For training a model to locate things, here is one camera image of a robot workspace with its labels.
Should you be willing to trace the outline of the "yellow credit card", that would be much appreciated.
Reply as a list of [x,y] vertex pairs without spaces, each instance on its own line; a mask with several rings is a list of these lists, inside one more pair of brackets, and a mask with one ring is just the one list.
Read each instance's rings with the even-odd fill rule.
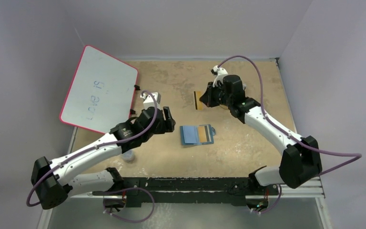
[[199,136],[199,142],[201,144],[205,144],[212,141],[211,133],[210,133],[210,126],[209,125],[200,125],[197,128],[198,130],[198,136]]
[[202,96],[201,91],[194,91],[194,105],[196,110],[203,110],[203,103],[200,101],[200,97]]

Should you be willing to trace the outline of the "blue leather card holder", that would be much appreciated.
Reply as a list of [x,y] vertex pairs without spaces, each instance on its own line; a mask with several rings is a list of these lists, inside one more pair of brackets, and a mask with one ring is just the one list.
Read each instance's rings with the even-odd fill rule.
[[198,126],[200,125],[183,125],[180,126],[181,145],[183,146],[199,146],[199,145],[210,145],[214,143],[214,136],[216,135],[215,129],[210,125],[210,133],[212,141],[201,144],[198,136]]

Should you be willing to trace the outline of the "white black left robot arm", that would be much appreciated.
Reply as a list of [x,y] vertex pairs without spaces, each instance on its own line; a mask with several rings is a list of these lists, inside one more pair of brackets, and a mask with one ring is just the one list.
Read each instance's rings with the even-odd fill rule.
[[26,205],[40,205],[42,209],[58,206],[79,188],[75,180],[79,174],[110,157],[140,147],[153,135],[173,132],[175,124],[169,107],[149,107],[74,153],[52,160],[38,158],[33,164],[30,179],[33,187]]

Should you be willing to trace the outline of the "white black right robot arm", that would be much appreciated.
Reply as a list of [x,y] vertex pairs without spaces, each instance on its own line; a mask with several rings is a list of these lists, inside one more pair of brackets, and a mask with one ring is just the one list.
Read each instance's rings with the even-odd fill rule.
[[260,133],[282,156],[278,166],[264,166],[249,174],[252,193],[260,194],[268,185],[295,189],[322,172],[317,140],[302,137],[269,116],[258,101],[246,96],[238,75],[209,82],[199,100],[207,107],[226,106],[233,117]]

